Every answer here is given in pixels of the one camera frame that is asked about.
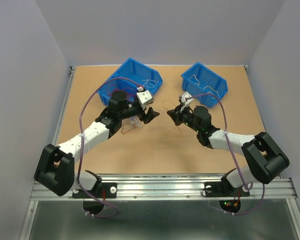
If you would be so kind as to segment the aluminium frame rail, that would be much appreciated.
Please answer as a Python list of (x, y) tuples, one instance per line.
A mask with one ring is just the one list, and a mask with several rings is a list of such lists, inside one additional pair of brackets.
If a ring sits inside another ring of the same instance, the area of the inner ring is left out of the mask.
[[(79, 130), (81, 107), (95, 88), (107, 80), (116, 65), (76, 66), (71, 71), (70, 88), (55, 139), (63, 142)], [(82, 169), (101, 175), (106, 183), (117, 183), (117, 197), (111, 201), (207, 200), (201, 195), (206, 182), (219, 182), (235, 167), (231, 154), (201, 146), (188, 127), (165, 134), (176, 126), (164, 107), (173, 108), (182, 94), (181, 74), (190, 65), (151, 65), (163, 78), (152, 105), (160, 116), (143, 128), (116, 134), (92, 149)], [(228, 84), (222, 100), (228, 129), (237, 134), (258, 134), (264, 130), (261, 116), (243, 65), (208, 65)], [(122, 144), (115, 153), (111, 145)], [(265, 187), (265, 199), (296, 199), (293, 181), (276, 177)]]

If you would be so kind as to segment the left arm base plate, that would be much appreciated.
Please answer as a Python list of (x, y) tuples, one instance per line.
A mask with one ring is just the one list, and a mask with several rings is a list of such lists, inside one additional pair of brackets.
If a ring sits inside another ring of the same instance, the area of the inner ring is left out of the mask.
[[(116, 182), (99, 182), (87, 192), (98, 199), (115, 199), (117, 197), (118, 184)], [(91, 197), (85, 193), (82, 189), (79, 189), (77, 193), (72, 193), (74, 199), (91, 199)]]

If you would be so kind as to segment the small blue bin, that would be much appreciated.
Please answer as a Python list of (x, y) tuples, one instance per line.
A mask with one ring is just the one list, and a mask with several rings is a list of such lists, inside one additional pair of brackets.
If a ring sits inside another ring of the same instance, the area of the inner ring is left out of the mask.
[(227, 81), (200, 62), (192, 65), (181, 77), (182, 90), (192, 96), (210, 93), (221, 100), (228, 93)]

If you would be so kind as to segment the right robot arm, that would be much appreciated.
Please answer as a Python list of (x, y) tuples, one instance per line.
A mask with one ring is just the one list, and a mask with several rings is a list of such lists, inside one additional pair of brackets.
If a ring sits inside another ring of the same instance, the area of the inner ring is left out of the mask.
[(202, 146), (229, 151), (232, 156), (244, 156), (247, 164), (230, 170), (217, 186), (225, 195), (232, 195), (244, 184), (269, 184), (290, 165), (288, 157), (267, 132), (242, 135), (217, 128), (212, 125), (212, 116), (203, 106), (191, 109), (180, 104), (167, 114), (176, 126), (184, 124), (194, 130)]

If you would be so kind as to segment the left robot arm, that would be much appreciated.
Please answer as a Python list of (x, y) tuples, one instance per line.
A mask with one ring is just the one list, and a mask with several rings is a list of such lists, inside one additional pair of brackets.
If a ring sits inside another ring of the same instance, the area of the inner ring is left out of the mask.
[(138, 88), (133, 101), (127, 94), (118, 90), (112, 93), (107, 107), (86, 129), (57, 146), (46, 145), (41, 153), (34, 173), (35, 181), (58, 196), (63, 196), (71, 189), (84, 189), (90, 197), (101, 193), (101, 178), (91, 171), (75, 170), (75, 163), (83, 162), (83, 156), (96, 145), (110, 139), (122, 127), (122, 121), (138, 117), (148, 124), (159, 115), (147, 105), (154, 101), (148, 90)]

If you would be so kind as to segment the large divided blue bin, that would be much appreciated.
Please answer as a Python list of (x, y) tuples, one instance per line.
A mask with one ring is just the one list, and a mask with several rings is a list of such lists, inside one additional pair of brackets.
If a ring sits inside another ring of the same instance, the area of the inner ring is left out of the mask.
[(133, 101), (137, 86), (141, 85), (155, 95), (163, 84), (163, 79), (154, 70), (133, 58), (128, 58), (98, 90), (98, 95), (104, 106), (108, 105), (113, 92), (122, 90), (127, 93), (128, 100)]

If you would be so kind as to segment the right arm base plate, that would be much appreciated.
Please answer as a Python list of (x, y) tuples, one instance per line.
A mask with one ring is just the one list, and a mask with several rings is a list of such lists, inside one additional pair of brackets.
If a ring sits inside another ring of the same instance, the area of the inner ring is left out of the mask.
[(234, 188), (222, 181), (208, 181), (204, 183), (201, 195), (206, 198), (249, 197), (250, 192), (245, 192), (242, 187)]

